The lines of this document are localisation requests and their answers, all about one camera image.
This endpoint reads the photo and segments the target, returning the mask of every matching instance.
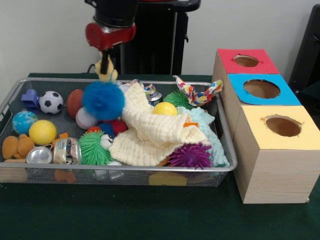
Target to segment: yellow box top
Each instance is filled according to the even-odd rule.
[[[320,150],[320,131],[303,106],[242,109],[260,149]]]

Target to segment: white knit blanket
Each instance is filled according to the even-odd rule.
[[[113,140],[109,148],[113,159],[134,166],[156,166],[183,144],[210,144],[196,126],[184,127],[188,114],[152,114],[153,107],[138,83],[124,96],[122,119],[129,130]]]

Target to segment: soccer ball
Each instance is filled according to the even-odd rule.
[[[64,99],[55,91],[46,91],[39,97],[39,105],[43,113],[54,115],[61,111]]]

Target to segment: red box top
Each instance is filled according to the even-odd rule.
[[[218,49],[227,74],[279,74],[264,49]]]

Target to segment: brown plush toy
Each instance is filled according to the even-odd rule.
[[[2,144],[2,155],[4,159],[25,159],[27,154],[35,147],[34,141],[25,134],[19,139],[16,136],[8,136]]]

